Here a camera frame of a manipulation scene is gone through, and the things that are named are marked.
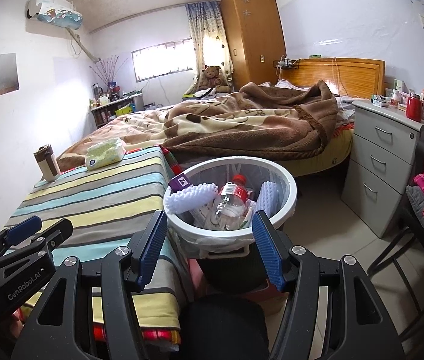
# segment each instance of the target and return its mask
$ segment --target red bottle cap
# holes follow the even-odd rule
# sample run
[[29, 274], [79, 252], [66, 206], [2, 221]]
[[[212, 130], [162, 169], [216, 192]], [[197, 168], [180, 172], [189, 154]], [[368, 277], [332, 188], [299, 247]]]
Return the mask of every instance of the red bottle cap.
[[235, 175], [232, 177], [232, 182], [237, 184], [245, 185], [246, 178], [242, 175]]

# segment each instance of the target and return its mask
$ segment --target wall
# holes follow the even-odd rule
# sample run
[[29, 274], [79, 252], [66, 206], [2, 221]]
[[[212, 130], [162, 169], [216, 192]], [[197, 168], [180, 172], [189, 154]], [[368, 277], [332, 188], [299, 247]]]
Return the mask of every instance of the wall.
[[0, 54], [16, 53], [20, 86], [0, 96], [0, 228], [42, 176], [34, 151], [50, 143], [60, 154], [94, 128], [88, 58], [65, 29], [27, 20], [27, 1], [0, 0]]
[[421, 0], [277, 0], [288, 57], [386, 61], [388, 79], [424, 88]]
[[[134, 17], [91, 35], [94, 52], [99, 58], [120, 56], [127, 62], [115, 77], [117, 85], [126, 92], [142, 89], [144, 103], [172, 105], [182, 101], [182, 95], [192, 84], [193, 71], [178, 72], [147, 81], [136, 82], [132, 51], [190, 38], [189, 22], [185, 7], [177, 7]], [[95, 81], [105, 86], [100, 79]]]

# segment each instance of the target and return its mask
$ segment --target nightstand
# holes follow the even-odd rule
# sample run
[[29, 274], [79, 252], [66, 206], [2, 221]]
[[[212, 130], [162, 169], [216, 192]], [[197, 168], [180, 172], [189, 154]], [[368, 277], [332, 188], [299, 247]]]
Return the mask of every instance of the nightstand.
[[424, 138], [418, 123], [397, 108], [356, 100], [355, 128], [342, 200], [382, 237], [395, 224], [410, 181], [415, 146]]

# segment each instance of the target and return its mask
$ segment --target red jar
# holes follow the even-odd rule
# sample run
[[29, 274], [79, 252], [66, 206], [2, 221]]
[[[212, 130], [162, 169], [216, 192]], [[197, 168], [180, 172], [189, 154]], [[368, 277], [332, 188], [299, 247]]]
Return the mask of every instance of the red jar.
[[422, 121], [422, 102], [420, 101], [419, 95], [410, 92], [407, 99], [407, 111], [405, 115], [416, 122]]

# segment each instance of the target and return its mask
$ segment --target drawer handle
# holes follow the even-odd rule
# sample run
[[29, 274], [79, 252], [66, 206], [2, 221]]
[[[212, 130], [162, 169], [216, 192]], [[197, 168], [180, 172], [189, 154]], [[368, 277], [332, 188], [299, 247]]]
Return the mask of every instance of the drawer handle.
[[378, 131], [384, 132], [384, 133], [386, 133], [386, 134], [388, 134], [388, 135], [392, 135], [392, 133], [391, 133], [391, 132], [388, 132], [388, 131], [382, 130], [381, 128], [378, 128], [377, 126], [375, 126], [375, 130], [378, 130]]
[[371, 158], [372, 160], [374, 160], [374, 161], [377, 161], [378, 163], [380, 163], [380, 164], [382, 164], [382, 165], [384, 165], [384, 166], [387, 166], [387, 163], [382, 162], [382, 161], [380, 161], [380, 160], [376, 159], [373, 155], [371, 155], [371, 156], [370, 156], [370, 158]]
[[364, 183], [364, 187], [367, 188], [372, 193], [378, 193], [377, 191], [372, 190], [372, 188], [369, 187], [366, 183]]

